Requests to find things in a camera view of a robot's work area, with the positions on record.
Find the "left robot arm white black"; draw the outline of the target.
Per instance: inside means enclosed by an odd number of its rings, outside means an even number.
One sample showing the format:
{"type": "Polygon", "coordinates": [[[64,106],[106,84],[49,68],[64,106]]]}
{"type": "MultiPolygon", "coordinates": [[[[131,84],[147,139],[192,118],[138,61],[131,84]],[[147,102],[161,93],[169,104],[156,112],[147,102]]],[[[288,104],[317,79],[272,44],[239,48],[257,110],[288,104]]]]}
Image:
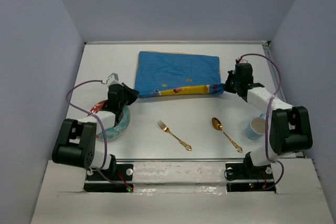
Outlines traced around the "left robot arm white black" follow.
{"type": "Polygon", "coordinates": [[[95,170],[104,179],[115,176],[116,157],[108,153],[108,141],[121,136],[129,126],[128,107],[137,100],[139,92],[116,82],[108,86],[107,96],[91,111],[74,105],[66,96],[71,107],[87,116],[62,122],[52,151],[54,163],[95,170]]]}

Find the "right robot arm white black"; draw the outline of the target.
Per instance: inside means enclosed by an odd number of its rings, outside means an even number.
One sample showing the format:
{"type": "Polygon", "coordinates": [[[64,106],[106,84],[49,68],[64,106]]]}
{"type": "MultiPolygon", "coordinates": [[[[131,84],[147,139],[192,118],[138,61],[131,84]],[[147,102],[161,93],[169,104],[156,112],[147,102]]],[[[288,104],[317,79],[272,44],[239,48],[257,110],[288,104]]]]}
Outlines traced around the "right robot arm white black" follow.
{"type": "Polygon", "coordinates": [[[281,157],[312,148],[308,110],[303,106],[283,102],[262,84],[255,83],[251,64],[235,64],[235,69],[228,72],[225,91],[237,94],[245,102],[264,112],[267,123],[265,144],[248,152],[240,168],[234,168],[234,172],[253,178],[281,157]]]}

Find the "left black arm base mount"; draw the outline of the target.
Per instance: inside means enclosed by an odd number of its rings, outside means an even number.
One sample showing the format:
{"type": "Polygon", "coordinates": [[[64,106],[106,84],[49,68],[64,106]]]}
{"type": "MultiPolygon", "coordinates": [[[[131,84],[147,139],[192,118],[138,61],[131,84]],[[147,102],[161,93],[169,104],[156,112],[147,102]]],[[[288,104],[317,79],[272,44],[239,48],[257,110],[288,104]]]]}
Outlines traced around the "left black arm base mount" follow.
{"type": "Polygon", "coordinates": [[[102,170],[87,172],[83,190],[87,193],[132,193],[134,165],[131,163],[117,163],[116,170],[102,170]]]}

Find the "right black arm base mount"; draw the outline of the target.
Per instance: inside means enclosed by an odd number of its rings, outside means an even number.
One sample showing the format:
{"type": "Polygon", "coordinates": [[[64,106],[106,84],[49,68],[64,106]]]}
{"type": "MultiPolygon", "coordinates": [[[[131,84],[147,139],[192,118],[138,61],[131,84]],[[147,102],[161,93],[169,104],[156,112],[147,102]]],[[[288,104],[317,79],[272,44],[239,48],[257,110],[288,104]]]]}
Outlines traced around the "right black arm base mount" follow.
{"type": "Polygon", "coordinates": [[[223,172],[229,193],[251,191],[276,191],[270,165],[248,170],[243,163],[227,163],[223,172]]]}

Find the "blue cartoon placemat cloth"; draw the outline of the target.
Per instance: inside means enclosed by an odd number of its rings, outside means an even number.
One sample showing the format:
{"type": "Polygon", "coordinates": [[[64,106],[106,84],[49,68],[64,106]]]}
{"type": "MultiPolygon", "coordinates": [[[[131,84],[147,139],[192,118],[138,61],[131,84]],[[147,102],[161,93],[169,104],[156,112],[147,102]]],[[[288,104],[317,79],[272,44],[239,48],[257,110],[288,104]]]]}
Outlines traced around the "blue cartoon placemat cloth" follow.
{"type": "Polygon", "coordinates": [[[141,51],[134,88],[139,97],[222,94],[217,56],[141,51]]]}

